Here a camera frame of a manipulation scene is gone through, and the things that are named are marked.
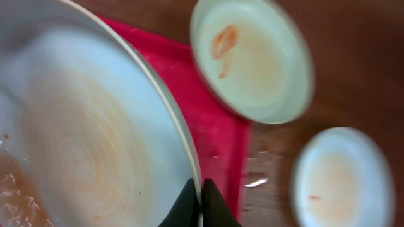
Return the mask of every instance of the orange food scrap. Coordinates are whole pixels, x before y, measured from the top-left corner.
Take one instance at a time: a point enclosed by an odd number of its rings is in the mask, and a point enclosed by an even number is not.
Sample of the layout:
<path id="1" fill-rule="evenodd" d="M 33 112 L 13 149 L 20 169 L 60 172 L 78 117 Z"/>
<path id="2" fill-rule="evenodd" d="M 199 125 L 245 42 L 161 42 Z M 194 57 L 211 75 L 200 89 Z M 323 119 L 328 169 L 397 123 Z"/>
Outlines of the orange food scrap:
<path id="1" fill-rule="evenodd" d="M 227 71 L 230 69 L 232 56 L 229 54 L 239 38 L 239 29 L 235 25 L 225 27 L 212 42 L 212 58 L 215 60 L 223 59 L 223 69 L 219 74 L 219 78 L 225 78 Z"/>
<path id="2" fill-rule="evenodd" d="M 309 199 L 311 199 L 311 200 L 313 200 L 313 201 L 318 201 L 318 200 L 321 199 L 321 197 L 318 196 L 318 195 L 310 195 L 310 196 L 309 196 Z"/>

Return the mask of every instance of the small white bowl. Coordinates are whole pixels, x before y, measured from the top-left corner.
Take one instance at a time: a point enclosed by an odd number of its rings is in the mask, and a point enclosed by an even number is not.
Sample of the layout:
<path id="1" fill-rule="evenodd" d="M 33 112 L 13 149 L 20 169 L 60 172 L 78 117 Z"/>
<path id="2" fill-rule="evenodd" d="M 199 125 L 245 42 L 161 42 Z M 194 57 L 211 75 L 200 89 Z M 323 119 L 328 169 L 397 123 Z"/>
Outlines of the small white bowl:
<path id="1" fill-rule="evenodd" d="M 304 148 L 294 174 L 291 201 L 300 226 L 391 226 L 391 174 L 363 132 L 338 127 L 319 133 Z"/>
<path id="2" fill-rule="evenodd" d="M 205 81 L 248 119 L 288 122 L 311 101 L 314 78 L 305 42 L 271 1 L 198 1 L 191 43 Z M 222 51 L 225 45 L 228 51 Z"/>

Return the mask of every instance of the pink tray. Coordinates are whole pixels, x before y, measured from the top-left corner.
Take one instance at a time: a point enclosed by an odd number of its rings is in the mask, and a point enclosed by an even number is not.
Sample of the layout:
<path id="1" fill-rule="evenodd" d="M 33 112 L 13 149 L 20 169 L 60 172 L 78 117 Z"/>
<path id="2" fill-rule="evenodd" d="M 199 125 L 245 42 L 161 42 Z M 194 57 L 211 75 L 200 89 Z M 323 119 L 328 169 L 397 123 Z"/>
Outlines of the pink tray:
<path id="1" fill-rule="evenodd" d="M 238 219 L 250 123 L 224 109 L 198 76 L 190 46 L 102 18 L 149 61 L 180 107 L 191 131 L 202 178 L 211 178 Z"/>

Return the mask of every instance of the brown table surface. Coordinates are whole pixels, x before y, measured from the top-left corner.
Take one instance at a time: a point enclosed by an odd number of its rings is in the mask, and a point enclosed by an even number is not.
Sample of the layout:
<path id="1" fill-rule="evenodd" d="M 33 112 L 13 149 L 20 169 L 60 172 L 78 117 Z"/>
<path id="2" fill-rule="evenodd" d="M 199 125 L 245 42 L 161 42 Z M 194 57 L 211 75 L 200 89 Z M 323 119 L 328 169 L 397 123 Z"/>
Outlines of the brown table surface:
<path id="1" fill-rule="evenodd" d="M 189 42 L 196 0 L 77 0 L 94 13 Z M 269 183 L 249 189 L 244 226 L 295 226 L 288 202 L 293 162 L 319 131 L 350 126 L 384 151 L 404 226 L 404 1 L 277 0 L 309 45 L 316 93 L 309 110 L 282 125 L 255 125 L 249 169 Z"/>

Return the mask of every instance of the white plate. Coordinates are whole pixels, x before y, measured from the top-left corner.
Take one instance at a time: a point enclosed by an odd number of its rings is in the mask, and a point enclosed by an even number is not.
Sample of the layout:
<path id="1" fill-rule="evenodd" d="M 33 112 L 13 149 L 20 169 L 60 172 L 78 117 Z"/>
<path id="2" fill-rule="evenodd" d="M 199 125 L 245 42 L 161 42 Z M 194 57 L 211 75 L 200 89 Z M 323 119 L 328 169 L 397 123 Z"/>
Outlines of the white plate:
<path id="1" fill-rule="evenodd" d="M 339 127 L 315 136 L 294 170 L 292 201 L 301 226 L 391 226 L 394 193 L 387 163 L 364 133 Z"/>
<path id="2" fill-rule="evenodd" d="M 97 17 L 75 3 L 41 1 L 39 4 L 31 0 L 16 0 L 14 3 L 7 5 L 10 7 L 8 11 L 13 14 L 0 16 L 0 23 L 9 28 L 0 35 L 0 84 L 7 86 L 22 101 L 22 105 L 42 105 L 43 108 L 28 108 L 34 116 L 33 134 L 35 131 L 37 134 L 46 134 L 46 130 L 43 131 L 42 128 L 44 124 L 37 122 L 48 120 L 60 129 L 61 135 L 71 136 L 66 137 L 64 146 L 54 147 L 60 149 L 62 154 L 56 157 L 55 162 L 60 164 L 61 169 L 54 166 L 55 168 L 46 170 L 42 165 L 33 165 L 43 164 L 44 160 L 55 160 L 55 157 L 48 155 L 50 153 L 41 153 L 41 150 L 35 151 L 40 155 L 33 155 L 33 151 L 22 146 L 20 129 L 26 112 L 22 111 L 21 104 L 15 103 L 6 93 L 0 93 L 0 135 L 9 135 L 9 139 L 4 140 L 1 146 L 7 147 L 23 163 L 24 168 L 35 170 L 33 177 L 43 183 L 41 193 L 44 204 L 56 221 L 56 226 L 94 226 L 94 223 L 86 224 L 88 218 L 100 219 L 98 214 L 89 209 L 86 212 L 80 211 L 83 207 L 77 204 L 81 201 L 65 193 L 69 190 L 68 187 L 60 188 L 60 185 L 70 183 L 67 180 L 93 180 L 95 175 L 88 173 L 94 173 L 92 167 L 101 165 L 96 159 L 91 161 L 91 158 L 82 155 L 87 154 L 86 148 L 93 144 L 74 135 L 81 133 L 78 129 L 81 123 L 93 122 L 94 129 L 99 131 L 100 136 L 103 133 L 110 134 L 109 129 L 117 125 L 121 125 L 123 131 L 132 132 L 127 134 L 135 144 L 131 147 L 134 149 L 130 149 L 133 153 L 127 153 L 129 158 L 118 158 L 116 160 L 119 161 L 115 163 L 107 163 L 113 169 L 119 168 L 121 163 L 131 166 L 131 171 L 124 174 L 135 179 L 135 186 L 127 187 L 125 192 L 127 196 L 137 199 L 137 207 L 127 209 L 125 201 L 117 202 L 119 196 L 115 198 L 117 203 L 114 204 L 114 198 L 108 197 L 111 194 L 100 198 L 110 199 L 112 208 L 121 209 L 116 220 L 111 218 L 111 223 L 104 223 L 107 226 L 158 226 L 190 178 L 195 181 L 200 199 L 201 174 L 191 135 L 174 99 L 148 63 L 143 62 L 141 56 Z M 7 16 L 16 16 L 20 20 L 12 20 Z M 24 34 L 25 39 L 15 40 L 21 34 Z M 43 94 L 41 102 L 38 102 L 36 94 Z M 85 110 L 83 115 L 77 115 L 75 109 L 69 108 L 68 103 L 71 100 L 81 103 L 82 110 Z M 64 112 L 73 112 L 76 115 L 66 114 L 63 117 Z M 126 117 L 122 124 L 119 121 L 122 121 L 123 112 Z M 121 118 L 110 121 L 114 114 Z M 80 122 L 80 116 L 86 120 Z M 101 120 L 99 125 L 96 124 L 97 120 Z M 23 161 L 24 153 L 28 153 L 29 162 Z M 80 160 L 85 158 L 89 160 L 85 166 L 64 168 L 65 165 L 80 164 Z M 61 176 L 61 172 L 65 172 L 67 179 Z M 103 186 L 113 187 L 119 176 L 111 172 L 107 176 L 110 182 Z M 100 187 L 91 194 L 83 194 L 82 201 L 85 202 L 91 195 L 95 196 L 99 190 L 106 188 Z M 72 221 L 73 218 L 65 212 L 66 204 L 58 203 L 60 197 L 56 195 L 59 193 L 62 193 L 64 202 L 70 205 L 72 211 L 80 216 L 78 220 L 84 219 L 84 222 Z M 112 191 L 112 195 L 117 195 L 116 191 Z"/>
<path id="3" fill-rule="evenodd" d="M 221 54 L 220 44 L 229 34 L 235 45 Z M 198 1 L 191 20 L 191 43 L 212 90 L 251 120 L 288 122 L 311 101 L 310 55 L 291 19 L 272 1 Z"/>

